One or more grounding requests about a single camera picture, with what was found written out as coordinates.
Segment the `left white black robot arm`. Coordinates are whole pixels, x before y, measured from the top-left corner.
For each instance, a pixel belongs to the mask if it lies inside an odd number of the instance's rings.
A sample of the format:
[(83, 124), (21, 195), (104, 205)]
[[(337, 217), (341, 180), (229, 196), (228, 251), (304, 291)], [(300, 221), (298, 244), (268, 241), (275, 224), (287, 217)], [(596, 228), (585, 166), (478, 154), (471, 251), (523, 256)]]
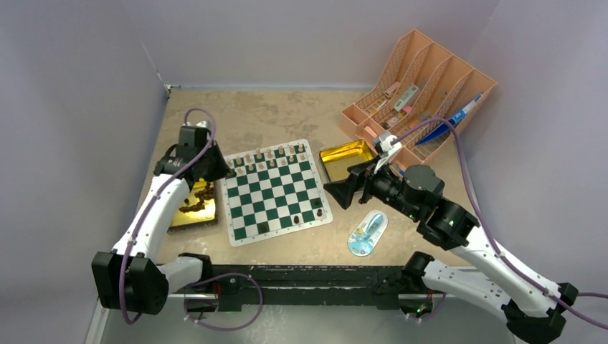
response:
[(156, 264), (156, 257), (194, 184), (224, 178), (228, 171), (213, 124), (181, 126), (178, 143), (157, 162), (150, 189), (126, 233), (109, 252), (97, 252), (92, 259), (104, 308), (120, 310), (125, 321), (133, 324), (142, 314), (159, 314), (168, 296), (187, 285), (197, 293), (212, 288), (214, 274), (207, 255), (182, 253), (167, 264)]

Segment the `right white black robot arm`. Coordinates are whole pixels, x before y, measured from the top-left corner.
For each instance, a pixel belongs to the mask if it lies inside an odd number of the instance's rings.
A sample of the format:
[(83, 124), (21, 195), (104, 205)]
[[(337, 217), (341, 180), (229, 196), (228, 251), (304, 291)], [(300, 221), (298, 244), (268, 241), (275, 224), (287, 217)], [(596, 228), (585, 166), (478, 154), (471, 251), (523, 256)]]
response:
[(447, 292), (502, 320), (525, 343), (551, 343), (563, 332), (563, 313), (578, 290), (569, 283), (551, 282), (499, 244), (491, 244), (478, 219), (443, 196), (445, 183), (431, 167), (414, 165), (403, 176), (374, 163), (348, 168), (348, 178), (324, 189), (343, 209), (362, 191), (360, 203), (375, 197), (418, 224), (417, 232), (430, 244), (459, 256), (482, 277), (449, 268), (429, 254), (415, 252), (402, 270), (404, 286)]

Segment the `dark pieces in tray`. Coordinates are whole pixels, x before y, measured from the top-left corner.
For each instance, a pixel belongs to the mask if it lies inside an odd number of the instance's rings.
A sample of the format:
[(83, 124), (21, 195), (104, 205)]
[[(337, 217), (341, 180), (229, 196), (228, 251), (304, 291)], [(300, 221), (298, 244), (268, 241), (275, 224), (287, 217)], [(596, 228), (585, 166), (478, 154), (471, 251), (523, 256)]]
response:
[(184, 199), (184, 204), (179, 207), (182, 213), (198, 212), (205, 210), (215, 202), (215, 187), (213, 183), (197, 183), (192, 192)]

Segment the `white chess pieces row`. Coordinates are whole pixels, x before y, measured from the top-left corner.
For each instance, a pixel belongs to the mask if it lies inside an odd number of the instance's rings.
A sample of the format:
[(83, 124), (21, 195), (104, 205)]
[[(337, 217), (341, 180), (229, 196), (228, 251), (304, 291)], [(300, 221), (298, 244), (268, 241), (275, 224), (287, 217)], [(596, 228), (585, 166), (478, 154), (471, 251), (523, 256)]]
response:
[(224, 157), (237, 176), (265, 172), (271, 178), (312, 171), (310, 150), (304, 142), (283, 143)]

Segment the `green white chess board mat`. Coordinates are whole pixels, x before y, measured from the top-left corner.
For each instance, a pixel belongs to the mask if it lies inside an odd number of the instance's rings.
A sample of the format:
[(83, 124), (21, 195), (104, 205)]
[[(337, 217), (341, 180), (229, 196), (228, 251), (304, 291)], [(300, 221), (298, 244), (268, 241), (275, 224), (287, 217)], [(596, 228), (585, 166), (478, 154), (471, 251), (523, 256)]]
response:
[[(218, 181), (227, 225), (227, 235), (233, 247), (253, 244), (266, 239), (291, 234), (330, 224), (333, 214), (323, 189), (323, 182), (306, 139), (288, 143), (304, 142), (310, 150), (312, 171), (271, 178), (265, 172), (237, 176), (230, 169)], [(320, 199), (316, 208), (314, 200)], [(317, 217), (319, 208), (323, 216)], [(293, 217), (300, 223), (294, 224)], [(269, 231), (258, 233), (258, 225), (267, 223)]]

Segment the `right gold tin tray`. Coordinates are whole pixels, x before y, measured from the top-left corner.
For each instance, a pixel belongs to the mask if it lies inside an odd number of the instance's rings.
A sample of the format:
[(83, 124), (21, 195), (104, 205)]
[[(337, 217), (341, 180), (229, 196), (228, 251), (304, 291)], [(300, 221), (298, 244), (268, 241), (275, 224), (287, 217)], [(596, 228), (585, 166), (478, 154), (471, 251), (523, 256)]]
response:
[(376, 156), (365, 140), (355, 140), (332, 148), (324, 148), (319, 159), (328, 182), (348, 178), (347, 168), (371, 161)]

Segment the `gold tin tray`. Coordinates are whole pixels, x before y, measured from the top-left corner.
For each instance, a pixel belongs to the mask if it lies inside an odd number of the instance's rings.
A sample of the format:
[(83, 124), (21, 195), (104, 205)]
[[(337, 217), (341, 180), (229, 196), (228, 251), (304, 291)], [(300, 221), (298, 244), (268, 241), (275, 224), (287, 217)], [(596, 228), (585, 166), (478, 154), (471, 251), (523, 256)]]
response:
[(371, 161), (376, 156), (365, 140), (355, 140), (332, 148), (324, 148), (319, 159), (328, 182), (348, 178), (347, 168)]
[(201, 179), (194, 184), (191, 193), (178, 207), (171, 220), (168, 233), (216, 226), (218, 223), (215, 182), (206, 182)]

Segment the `blue packaged toy blister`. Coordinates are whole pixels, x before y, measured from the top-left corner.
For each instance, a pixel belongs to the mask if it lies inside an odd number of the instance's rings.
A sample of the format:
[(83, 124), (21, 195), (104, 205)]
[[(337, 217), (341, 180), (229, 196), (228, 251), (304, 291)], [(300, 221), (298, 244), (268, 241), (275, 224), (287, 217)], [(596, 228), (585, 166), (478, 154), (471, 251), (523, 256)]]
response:
[(382, 211), (370, 211), (347, 239), (348, 250), (357, 257), (366, 257), (373, 252), (388, 226), (388, 217)]

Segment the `left gold tin tray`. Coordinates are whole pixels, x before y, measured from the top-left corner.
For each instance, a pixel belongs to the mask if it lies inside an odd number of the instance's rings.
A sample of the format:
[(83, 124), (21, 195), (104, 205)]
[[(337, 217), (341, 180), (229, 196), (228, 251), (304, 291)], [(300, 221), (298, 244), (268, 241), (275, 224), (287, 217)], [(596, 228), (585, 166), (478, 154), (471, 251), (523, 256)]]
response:
[(171, 220), (168, 233), (216, 226), (218, 223), (215, 182), (206, 182), (201, 179), (194, 184), (191, 193), (178, 207)]

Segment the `peach plastic file organizer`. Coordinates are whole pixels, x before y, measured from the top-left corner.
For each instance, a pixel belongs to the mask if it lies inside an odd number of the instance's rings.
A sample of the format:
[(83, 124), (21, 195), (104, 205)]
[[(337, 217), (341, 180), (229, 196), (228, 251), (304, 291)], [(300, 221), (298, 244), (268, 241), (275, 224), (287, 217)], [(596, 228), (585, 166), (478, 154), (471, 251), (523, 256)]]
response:
[[(394, 103), (415, 84), (419, 92), (401, 112)], [(341, 113), (339, 127), (354, 140), (368, 145), (389, 131), (406, 134), (403, 148), (391, 160), (393, 168), (404, 170), (418, 163), (428, 164), (443, 151), (453, 136), (450, 132), (423, 141), (438, 123), (416, 129), (431, 118), (450, 120), (461, 133), (496, 87), (495, 80), (468, 64), (418, 30), (412, 30), (395, 44), (376, 86)]]

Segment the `teal white box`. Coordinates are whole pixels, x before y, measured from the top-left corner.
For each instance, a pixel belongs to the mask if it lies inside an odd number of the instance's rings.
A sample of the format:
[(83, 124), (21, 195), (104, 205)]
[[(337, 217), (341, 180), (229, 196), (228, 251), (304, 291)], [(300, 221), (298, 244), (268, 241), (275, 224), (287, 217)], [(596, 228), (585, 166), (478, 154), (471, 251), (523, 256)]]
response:
[(397, 112), (401, 112), (418, 92), (419, 87), (415, 84), (411, 84), (401, 95), (401, 97), (394, 103), (393, 109)]

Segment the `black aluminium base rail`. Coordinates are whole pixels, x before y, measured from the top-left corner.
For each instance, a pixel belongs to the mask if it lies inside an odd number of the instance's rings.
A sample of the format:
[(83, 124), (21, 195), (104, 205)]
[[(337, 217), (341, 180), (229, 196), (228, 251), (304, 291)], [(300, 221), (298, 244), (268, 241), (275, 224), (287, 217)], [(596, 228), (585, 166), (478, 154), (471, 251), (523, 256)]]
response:
[[(95, 286), (103, 307), (120, 309), (119, 263), (92, 264)], [(238, 273), (245, 277), (220, 277), (213, 282), (194, 285), (187, 282), (170, 290), (170, 282), (162, 282), (160, 269), (153, 264), (136, 267), (134, 279), (125, 279), (125, 301), (128, 312), (157, 315), (164, 308), (168, 296), (210, 295), (218, 302), (220, 312), (238, 312), (245, 305), (259, 305), (260, 297), (253, 279), (261, 289), (263, 305), (306, 306), (373, 306), (378, 310), (415, 310), (406, 296), (440, 295), (429, 289), (422, 278), (401, 266), (253, 266), (214, 264), (204, 267), (203, 280), (222, 274)]]

